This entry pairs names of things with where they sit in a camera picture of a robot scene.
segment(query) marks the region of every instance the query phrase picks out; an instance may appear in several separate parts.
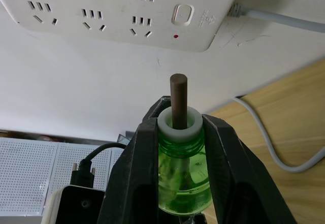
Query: power switch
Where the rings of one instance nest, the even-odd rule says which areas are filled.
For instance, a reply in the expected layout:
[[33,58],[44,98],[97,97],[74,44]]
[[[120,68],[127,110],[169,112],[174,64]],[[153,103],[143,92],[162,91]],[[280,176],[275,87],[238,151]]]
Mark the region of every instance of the power switch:
[[174,8],[172,23],[177,26],[188,26],[193,16],[194,8],[189,5],[179,4]]

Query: brown rod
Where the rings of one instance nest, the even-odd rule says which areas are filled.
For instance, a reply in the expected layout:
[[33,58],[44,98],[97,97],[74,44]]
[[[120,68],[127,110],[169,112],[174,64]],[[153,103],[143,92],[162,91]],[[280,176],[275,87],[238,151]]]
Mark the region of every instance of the brown rod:
[[187,77],[174,74],[170,78],[173,129],[187,129]]

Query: gray cable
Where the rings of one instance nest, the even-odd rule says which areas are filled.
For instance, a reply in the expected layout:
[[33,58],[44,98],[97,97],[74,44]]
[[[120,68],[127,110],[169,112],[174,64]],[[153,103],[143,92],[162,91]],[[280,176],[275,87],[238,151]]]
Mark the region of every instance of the gray cable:
[[293,173],[299,173],[299,172],[304,172],[306,170],[308,170],[309,168],[313,167],[314,165],[316,165],[320,160],[322,160],[325,157],[325,147],[323,147],[317,154],[315,154],[310,160],[308,160],[307,162],[303,163],[300,166],[297,167],[289,167],[286,164],[284,164],[278,157],[278,155],[276,154],[273,145],[271,143],[271,140],[269,138],[268,133],[266,132],[265,128],[263,127],[263,124],[261,123],[259,117],[257,116],[257,114],[255,113],[255,111],[243,100],[239,99],[239,98],[233,98],[233,100],[239,104],[241,104],[243,107],[245,107],[249,113],[252,115],[252,117],[254,118],[257,126],[259,127],[265,142],[268,146],[269,152],[271,154],[271,157],[273,158],[273,160],[275,161],[275,163],[282,169],[284,169],[285,171],[288,172],[293,172]]
[[228,13],[228,16],[231,17],[247,16],[251,18],[261,19],[264,21],[277,22],[291,27],[297,27],[297,28],[315,31],[319,33],[325,33],[324,23],[311,22],[307,20],[276,14],[276,13],[254,10],[245,7],[241,4],[233,4]]

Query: wooden table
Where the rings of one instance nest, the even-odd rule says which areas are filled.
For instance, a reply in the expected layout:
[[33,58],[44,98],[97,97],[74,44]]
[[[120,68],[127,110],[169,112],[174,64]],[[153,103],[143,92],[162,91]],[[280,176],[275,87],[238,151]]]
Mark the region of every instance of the wooden table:
[[[325,146],[325,60],[242,98],[259,114],[279,157],[297,166]],[[325,223],[325,159],[303,173],[289,173],[272,160],[249,112],[236,102],[211,115],[224,119],[265,164],[299,224]],[[217,223],[213,206],[205,212]]]

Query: green bottle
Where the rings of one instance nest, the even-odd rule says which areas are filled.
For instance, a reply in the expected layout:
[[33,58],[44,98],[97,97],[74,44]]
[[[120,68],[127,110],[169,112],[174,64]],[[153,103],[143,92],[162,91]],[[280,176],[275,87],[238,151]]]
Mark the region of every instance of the green bottle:
[[159,208],[169,214],[195,215],[212,203],[202,123],[191,107],[184,130],[173,129],[171,107],[158,117]]

